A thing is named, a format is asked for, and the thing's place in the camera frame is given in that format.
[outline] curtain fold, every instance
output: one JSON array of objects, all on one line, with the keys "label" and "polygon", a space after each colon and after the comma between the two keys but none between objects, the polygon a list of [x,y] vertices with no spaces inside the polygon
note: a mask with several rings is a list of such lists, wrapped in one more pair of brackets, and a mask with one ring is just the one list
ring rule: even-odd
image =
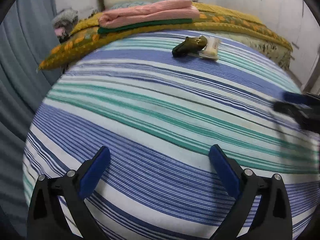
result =
[{"label": "curtain fold", "polygon": [[51,24],[55,14],[54,0],[16,0],[0,25],[0,206],[23,236],[23,148],[33,115],[60,77],[60,70],[36,71],[59,44]]}]

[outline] folded pink towel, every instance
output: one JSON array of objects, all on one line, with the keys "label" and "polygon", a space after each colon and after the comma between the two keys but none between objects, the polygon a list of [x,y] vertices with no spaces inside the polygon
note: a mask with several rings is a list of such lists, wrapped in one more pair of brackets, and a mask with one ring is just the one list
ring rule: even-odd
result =
[{"label": "folded pink towel", "polygon": [[107,10],[99,18],[104,28],[118,28],[129,24],[170,19],[199,17],[199,10],[191,0],[166,0],[148,5]]}]

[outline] curtain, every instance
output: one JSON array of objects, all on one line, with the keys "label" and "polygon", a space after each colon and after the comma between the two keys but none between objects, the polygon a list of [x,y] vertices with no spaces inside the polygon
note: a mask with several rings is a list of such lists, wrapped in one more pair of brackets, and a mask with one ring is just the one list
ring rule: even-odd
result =
[{"label": "curtain", "polygon": [[33,115],[60,77],[60,70],[36,71],[59,44],[55,14],[54,0],[16,0],[0,25],[0,206],[22,236],[28,214],[23,148]]}]

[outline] green cloth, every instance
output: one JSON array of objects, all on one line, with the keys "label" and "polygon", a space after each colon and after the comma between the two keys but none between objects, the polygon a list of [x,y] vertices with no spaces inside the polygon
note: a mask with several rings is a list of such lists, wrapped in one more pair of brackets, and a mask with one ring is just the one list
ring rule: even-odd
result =
[{"label": "green cloth", "polygon": [[130,29],[139,28],[139,27],[152,26],[152,25],[168,25],[168,24],[183,24],[183,23],[192,23],[192,19],[172,19],[172,20],[142,22],[142,23],[135,23],[135,24],[130,24],[126,26],[121,26],[113,29],[100,27],[98,29],[98,34],[114,33],[114,32],[130,30]]}]

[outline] mattress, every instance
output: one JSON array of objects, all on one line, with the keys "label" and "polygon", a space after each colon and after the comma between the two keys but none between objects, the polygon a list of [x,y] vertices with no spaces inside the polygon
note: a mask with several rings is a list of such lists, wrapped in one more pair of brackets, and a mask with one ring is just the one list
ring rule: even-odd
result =
[{"label": "mattress", "polygon": [[319,138],[274,112],[272,102],[299,88],[262,54],[220,36],[216,62],[172,57],[186,36],[203,34],[217,37],[186,30],[136,34],[72,66],[30,127],[23,160],[28,204],[40,174],[63,176],[105,145],[110,165],[85,203],[111,239],[208,239],[235,201],[210,166],[209,148],[218,144],[259,176],[281,174],[295,239],[320,196]]}]

